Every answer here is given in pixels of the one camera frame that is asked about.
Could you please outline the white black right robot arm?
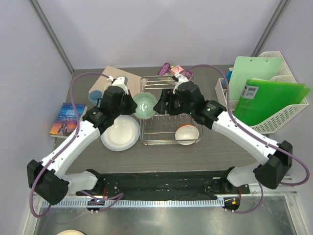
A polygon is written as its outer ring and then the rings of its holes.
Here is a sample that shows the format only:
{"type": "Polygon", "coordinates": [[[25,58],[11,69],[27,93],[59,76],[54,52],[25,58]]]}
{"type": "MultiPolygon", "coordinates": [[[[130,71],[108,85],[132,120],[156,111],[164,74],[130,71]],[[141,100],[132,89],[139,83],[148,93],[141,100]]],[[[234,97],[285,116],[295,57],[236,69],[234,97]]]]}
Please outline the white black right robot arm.
{"type": "Polygon", "coordinates": [[[289,142],[278,143],[247,127],[248,132],[256,136],[251,137],[239,128],[242,122],[232,120],[226,108],[217,101],[206,100],[198,85],[191,81],[162,90],[154,111],[171,116],[188,114],[196,123],[223,134],[256,159],[255,164],[228,170],[226,178],[221,180],[221,188],[226,193],[233,193],[239,186],[250,183],[276,189],[292,166],[288,156],[292,152],[289,142]]]}

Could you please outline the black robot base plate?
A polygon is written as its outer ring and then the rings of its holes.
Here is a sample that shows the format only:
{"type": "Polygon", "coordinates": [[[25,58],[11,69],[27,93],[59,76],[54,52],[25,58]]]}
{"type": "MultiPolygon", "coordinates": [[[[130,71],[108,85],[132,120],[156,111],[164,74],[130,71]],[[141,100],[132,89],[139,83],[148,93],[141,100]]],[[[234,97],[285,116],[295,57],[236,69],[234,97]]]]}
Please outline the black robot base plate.
{"type": "Polygon", "coordinates": [[[150,173],[106,173],[100,174],[102,182],[94,196],[113,197],[124,193],[123,200],[182,201],[214,199],[222,194],[249,194],[249,186],[236,188],[226,180],[228,170],[177,171],[150,173]]]}

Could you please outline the metal wire dish rack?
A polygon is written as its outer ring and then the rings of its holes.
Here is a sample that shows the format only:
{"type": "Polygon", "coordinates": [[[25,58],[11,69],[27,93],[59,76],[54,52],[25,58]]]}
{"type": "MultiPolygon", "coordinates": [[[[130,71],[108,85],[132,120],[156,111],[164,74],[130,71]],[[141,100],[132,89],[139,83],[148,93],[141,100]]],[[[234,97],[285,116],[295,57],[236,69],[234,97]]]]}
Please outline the metal wire dish rack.
{"type": "MultiPolygon", "coordinates": [[[[140,82],[140,90],[144,93],[151,93],[156,99],[160,98],[163,89],[173,89],[174,86],[175,82],[170,75],[143,76],[140,82]]],[[[199,137],[193,142],[197,143],[203,139],[203,127],[187,114],[178,116],[155,114],[149,119],[141,119],[140,139],[145,145],[178,144],[175,133],[184,124],[191,124],[199,131],[199,137]]]]}

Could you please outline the orange ceramic mug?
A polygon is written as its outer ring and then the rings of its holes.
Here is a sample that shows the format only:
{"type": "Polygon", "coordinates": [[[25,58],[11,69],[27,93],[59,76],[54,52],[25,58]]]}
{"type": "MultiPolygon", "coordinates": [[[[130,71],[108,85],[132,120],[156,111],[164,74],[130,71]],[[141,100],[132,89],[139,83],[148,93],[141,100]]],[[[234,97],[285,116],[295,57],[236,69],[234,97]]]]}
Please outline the orange ceramic mug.
{"type": "Polygon", "coordinates": [[[105,86],[105,88],[104,88],[104,91],[107,90],[108,87],[110,87],[111,85],[112,85],[111,83],[107,84],[107,85],[105,86]]]}

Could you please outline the blue plastic cup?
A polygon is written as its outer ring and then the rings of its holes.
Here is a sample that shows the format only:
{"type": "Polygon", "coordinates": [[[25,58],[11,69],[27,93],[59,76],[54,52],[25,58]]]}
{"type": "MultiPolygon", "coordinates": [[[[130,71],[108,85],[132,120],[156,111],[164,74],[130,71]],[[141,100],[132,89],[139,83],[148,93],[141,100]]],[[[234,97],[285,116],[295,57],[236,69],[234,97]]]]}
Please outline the blue plastic cup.
{"type": "Polygon", "coordinates": [[[93,106],[97,105],[98,99],[102,98],[102,91],[100,90],[93,90],[89,93],[88,98],[89,101],[93,106]]]}

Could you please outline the orange white ceramic bowl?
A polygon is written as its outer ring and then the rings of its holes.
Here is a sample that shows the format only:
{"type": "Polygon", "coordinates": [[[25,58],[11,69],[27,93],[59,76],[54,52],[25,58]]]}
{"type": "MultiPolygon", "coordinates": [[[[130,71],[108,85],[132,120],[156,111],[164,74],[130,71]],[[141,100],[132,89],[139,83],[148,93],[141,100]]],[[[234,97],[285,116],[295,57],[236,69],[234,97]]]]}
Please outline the orange white ceramic bowl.
{"type": "Polygon", "coordinates": [[[191,145],[196,142],[199,135],[199,131],[195,126],[185,124],[177,129],[175,132],[175,139],[181,145],[191,145]]]}

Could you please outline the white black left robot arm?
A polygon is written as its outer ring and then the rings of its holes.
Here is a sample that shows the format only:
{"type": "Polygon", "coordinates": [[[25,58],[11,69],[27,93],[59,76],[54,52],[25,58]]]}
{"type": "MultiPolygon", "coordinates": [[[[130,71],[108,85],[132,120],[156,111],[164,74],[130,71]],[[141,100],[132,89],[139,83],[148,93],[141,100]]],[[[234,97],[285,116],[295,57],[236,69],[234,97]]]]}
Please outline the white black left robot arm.
{"type": "Polygon", "coordinates": [[[66,171],[82,151],[100,137],[120,115],[131,115],[137,104],[130,90],[109,86],[100,107],[88,110],[77,129],[57,149],[41,161],[31,160],[27,167],[29,187],[51,205],[61,202],[67,194],[88,190],[100,195],[104,183],[100,173],[86,170],[67,175],[66,171]]]}

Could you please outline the green ceramic bowl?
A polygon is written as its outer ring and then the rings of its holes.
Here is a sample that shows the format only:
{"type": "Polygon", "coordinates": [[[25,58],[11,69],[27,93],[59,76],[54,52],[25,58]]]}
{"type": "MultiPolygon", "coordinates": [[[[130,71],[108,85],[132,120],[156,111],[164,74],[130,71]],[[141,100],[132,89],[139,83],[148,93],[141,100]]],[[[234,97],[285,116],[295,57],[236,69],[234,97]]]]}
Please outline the green ceramic bowl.
{"type": "Polygon", "coordinates": [[[154,106],[157,104],[157,99],[154,95],[148,92],[138,93],[133,100],[137,104],[135,116],[138,119],[150,119],[155,115],[154,106]]]}

